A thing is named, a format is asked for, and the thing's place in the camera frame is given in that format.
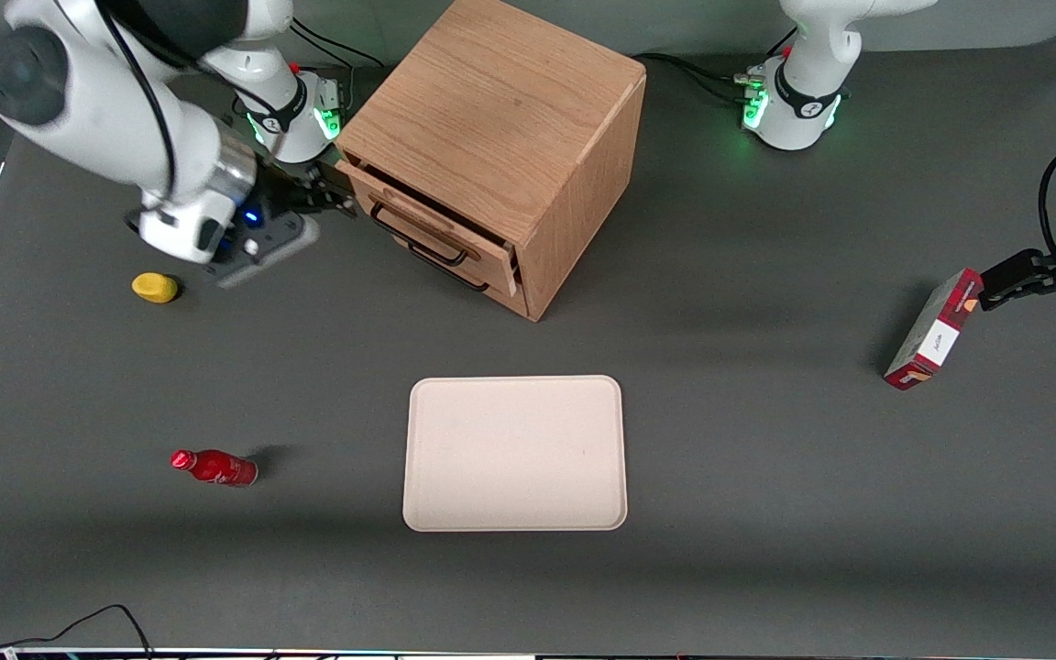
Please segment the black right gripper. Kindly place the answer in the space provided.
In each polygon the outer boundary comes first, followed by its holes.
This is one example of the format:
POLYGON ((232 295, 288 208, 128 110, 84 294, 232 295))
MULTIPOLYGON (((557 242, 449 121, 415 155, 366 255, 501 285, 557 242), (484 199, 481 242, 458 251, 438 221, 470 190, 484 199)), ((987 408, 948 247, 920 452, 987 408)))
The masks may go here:
POLYGON ((358 206, 351 196, 348 177, 334 164, 307 163, 306 180, 272 164, 259 164, 256 180, 235 209, 235 242, 303 242, 310 233, 301 212, 340 213, 353 218, 358 206), (336 196, 315 196, 315 193, 336 196))

